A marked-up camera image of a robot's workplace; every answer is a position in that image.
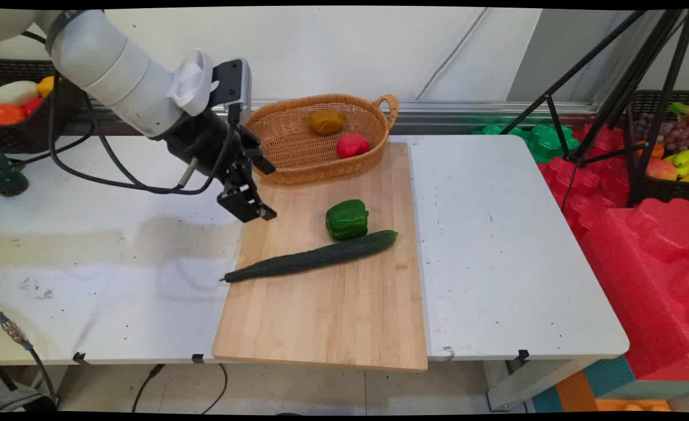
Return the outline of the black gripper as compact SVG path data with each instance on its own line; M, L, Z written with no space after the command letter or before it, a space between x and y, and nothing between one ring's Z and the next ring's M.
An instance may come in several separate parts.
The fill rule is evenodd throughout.
M244 156L264 175L275 173L277 168L265 156L259 137L243 125L230 125L213 110L205 110L171 128L166 136L166 147L187 164L197 158L197 171L210 176L229 134L232 142L242 144ZM259 197L249 164L230 166L216 201L242 223L277 218L277 211Z

